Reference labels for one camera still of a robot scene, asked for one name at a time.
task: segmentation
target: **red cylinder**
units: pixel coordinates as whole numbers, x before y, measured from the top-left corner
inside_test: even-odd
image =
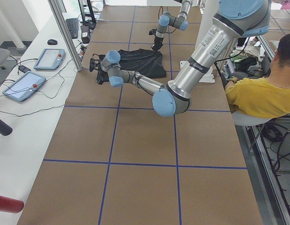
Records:
[[[23,201],[0,195],[0,211],[18,213],[23,209],[23,207]]]

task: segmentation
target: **tablet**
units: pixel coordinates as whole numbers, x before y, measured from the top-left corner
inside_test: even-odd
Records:
[[[15,101],[22,102],[28,99],[45,81],[45,77],[28,71],[6,88],[2,94]]]
[[[33,68],[35,70],[56,70],[64,56],[64,49],[45,48]]]

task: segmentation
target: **black keyboard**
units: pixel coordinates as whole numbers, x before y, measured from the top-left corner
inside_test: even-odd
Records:
[[[72,39],[78,38],[78,23],[78,18],[66,19],[66,25],[69,29]]]

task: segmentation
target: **person's neck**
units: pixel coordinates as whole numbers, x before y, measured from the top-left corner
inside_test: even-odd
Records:
[[[278,88],[290,89],[290,67],[275,67],[267,78],[271,85]]]

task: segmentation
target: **black hair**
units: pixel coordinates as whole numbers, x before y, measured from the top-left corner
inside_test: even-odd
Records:
[[[290,67],[290,34],[280,39],[277,50],[280,67]]]

